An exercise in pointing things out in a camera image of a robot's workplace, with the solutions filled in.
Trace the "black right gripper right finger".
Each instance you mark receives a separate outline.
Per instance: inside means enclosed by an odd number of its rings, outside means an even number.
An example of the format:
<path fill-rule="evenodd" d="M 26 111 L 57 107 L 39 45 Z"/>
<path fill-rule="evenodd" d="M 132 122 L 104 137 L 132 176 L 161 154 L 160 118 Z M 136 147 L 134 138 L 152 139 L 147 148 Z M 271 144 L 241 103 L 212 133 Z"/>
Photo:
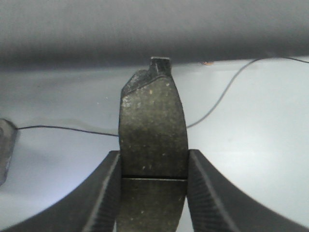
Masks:
<path fill-rule="evenodd" d="M 187 200 L 196 232 L 307 232 L 226 179 L 199 151 L 189 151 Z"/>

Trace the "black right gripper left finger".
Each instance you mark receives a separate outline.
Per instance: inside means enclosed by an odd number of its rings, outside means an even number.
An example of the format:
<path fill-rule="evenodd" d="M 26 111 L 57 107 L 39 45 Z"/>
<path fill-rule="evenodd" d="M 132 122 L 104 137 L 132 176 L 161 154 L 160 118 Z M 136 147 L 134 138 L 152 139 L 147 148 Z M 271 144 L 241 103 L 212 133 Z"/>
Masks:
<path fill-rule="evenodd" d="M 76 189 L 7 232 L 112 232 L 120 205 L 121 158 L 108 153 Z"/>

